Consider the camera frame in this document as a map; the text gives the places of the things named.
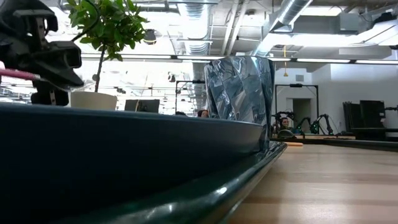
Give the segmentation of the fork with pink handle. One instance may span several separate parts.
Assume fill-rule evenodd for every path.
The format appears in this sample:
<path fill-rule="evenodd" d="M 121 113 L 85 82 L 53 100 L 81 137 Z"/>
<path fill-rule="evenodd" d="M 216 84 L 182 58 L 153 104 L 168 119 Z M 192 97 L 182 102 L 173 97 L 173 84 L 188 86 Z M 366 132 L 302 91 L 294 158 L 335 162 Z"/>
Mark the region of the fork with pink handle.
<path fill-rule="evenodd" d="M 41 80 L 41 77 L 39 75 L 33 73 L 22 72 L 18 70 L 10 70 L 5 68 L 0 68 L 0 76 L 20 78 L 23 80 L 30 80 L 30 81 Z"/>

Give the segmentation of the black metal stand frame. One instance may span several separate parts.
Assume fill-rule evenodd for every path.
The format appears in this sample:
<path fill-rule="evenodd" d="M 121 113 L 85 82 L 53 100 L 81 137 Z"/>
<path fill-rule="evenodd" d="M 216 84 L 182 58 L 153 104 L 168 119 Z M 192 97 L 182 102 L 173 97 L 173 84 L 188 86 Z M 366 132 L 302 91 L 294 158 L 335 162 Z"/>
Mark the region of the black metal stand frame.
<path fill-rule="evenodd" d="M 177 80 L 175 82 L 175 112 L 178 111 L 178 102 L 185 101 L 192 104 L 194 112 L 206 106 L 206 86 L 204 80 Z"/>
<path fill-rule="evenodd" d="M 283 84 L 276 85 L 274 90 L 273 113 L 293 113 L 291 126 L 296 126 L 305 117 L 314 121 L 320 115 L 317 85 Z"/>

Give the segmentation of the green leafy plant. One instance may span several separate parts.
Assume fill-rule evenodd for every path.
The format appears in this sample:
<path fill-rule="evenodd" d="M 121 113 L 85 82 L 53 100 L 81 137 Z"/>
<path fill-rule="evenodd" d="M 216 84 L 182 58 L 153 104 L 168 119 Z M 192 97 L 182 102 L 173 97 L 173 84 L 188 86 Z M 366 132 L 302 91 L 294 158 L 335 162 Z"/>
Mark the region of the green leafy plant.
<path fill-rule="evenodd" d="M 90 44 L 100 52 L 96 72 L 95 92 L 98 91 L 103 62 L 122 62 L 125 47 L 135 49 L 146 30 L 147 19 L 141 16 L 141 8 L 132 0 L 66 0 L 70 8 L 70 24 L 80 33 L 73 38 L 82 44 Z"/>

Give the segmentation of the black computer monitor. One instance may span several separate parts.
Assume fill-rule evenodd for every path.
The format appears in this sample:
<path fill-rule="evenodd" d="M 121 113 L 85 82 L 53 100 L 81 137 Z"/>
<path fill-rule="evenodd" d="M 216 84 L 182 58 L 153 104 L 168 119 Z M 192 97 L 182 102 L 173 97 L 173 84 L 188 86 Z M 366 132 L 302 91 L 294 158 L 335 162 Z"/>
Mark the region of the black computer monitor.
<path fill-rule="evenodd" d="M 126 100 L 124 110 L 158 113 L 160 100 Z"/>

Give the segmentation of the stacked black screens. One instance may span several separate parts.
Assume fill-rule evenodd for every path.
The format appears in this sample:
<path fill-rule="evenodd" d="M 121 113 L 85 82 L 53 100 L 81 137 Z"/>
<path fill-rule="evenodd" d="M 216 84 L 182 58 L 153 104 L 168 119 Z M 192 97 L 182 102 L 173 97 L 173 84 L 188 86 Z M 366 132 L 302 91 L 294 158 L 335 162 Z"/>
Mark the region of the stacked black screens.
<path fill-rule="evenodd" d="M 343 102 L 345 128 L 359 140 L 398 141 L 398 136 L 389 137 L 388 133 L 398 134 L 398 127 L 387 128 L 386 112 L 395 111 L 398 115 L 398 105 L 385 107 L 384 101 L 360 100 L 359 103 Z"/>

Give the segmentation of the dark blue round plate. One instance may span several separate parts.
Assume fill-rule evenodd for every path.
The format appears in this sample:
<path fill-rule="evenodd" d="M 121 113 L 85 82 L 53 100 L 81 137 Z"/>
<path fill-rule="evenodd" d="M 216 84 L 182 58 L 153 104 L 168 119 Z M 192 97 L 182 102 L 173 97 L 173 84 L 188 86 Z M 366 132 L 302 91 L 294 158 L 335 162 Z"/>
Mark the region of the dark blue round plate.
<path fill-rule="evenodd" d="M 231 167 L 263 128 L 211 118 L 0 104 L 0 224 L 45 223 Z"/>

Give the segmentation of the silver ceiling air duct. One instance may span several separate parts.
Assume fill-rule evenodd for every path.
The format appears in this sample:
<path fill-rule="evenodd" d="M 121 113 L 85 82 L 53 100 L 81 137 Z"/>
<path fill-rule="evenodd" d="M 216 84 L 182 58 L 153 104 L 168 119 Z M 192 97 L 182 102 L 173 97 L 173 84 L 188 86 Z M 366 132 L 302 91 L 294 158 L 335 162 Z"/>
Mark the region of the silver ceiling air duct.
<path fill-rule="evenodd" d="M 265 57 L 278 42 L 286 37 L 282 33 L 291 33 L 294 22 L 313 0 L 283 0 L 278 11 L 266 17 L 262 26 L 262 40 L 250 55 Z"/>
<path fill-rule="evenodd" d="M 182 35 L 188 55 L 207 55 L 210 49 L 210 19 L 212 3 L 178 3 Z"/>

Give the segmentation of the dark green plastic tray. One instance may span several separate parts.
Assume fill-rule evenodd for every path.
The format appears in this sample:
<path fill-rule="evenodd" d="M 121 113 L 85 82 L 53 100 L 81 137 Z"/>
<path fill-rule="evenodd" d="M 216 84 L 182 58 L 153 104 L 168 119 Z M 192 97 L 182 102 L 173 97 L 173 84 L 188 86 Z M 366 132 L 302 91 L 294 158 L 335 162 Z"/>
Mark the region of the dark green plastic tray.
<path fill-rule="evenodd" d="M 224 223 L 285 151 L 271 141 L 266 151 L 225 170 L 195 179 L 140 201 L 71 217 L 51 224 L 214 224 Z"/>

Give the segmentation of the faceted grey plastic cup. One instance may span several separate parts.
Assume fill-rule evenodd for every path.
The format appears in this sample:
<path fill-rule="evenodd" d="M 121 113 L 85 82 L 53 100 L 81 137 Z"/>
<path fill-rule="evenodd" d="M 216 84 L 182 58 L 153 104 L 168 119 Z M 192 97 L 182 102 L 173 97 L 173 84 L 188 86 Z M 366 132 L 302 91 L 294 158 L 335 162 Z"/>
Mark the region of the faceted grey plastic cup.
<path fill-rule="evenodd" d="M 211 118 L 262 126 L 259 146 L 269 146 L 275 69 L 271 60 L 255 56 L 229 56 L 204 68 Z"/>

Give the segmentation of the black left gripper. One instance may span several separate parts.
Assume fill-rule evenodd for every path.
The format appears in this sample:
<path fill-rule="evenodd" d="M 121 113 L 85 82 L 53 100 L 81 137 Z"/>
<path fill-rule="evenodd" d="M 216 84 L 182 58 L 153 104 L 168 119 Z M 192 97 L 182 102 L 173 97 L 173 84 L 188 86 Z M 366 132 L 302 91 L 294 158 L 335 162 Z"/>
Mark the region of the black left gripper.
<path fill-rule="evenodd" d="M 36 73 L 51 84 L 71 89 L 84 85 L 74 68 L 82 66 L 81 49 L 72 41 L 48 42 L 58 20 L 41 0 L 0 0 L 0 60 L 6 68 Z M 31 103 L 66 106 L 66 91 L 47 82 L 33 82 Z"/>

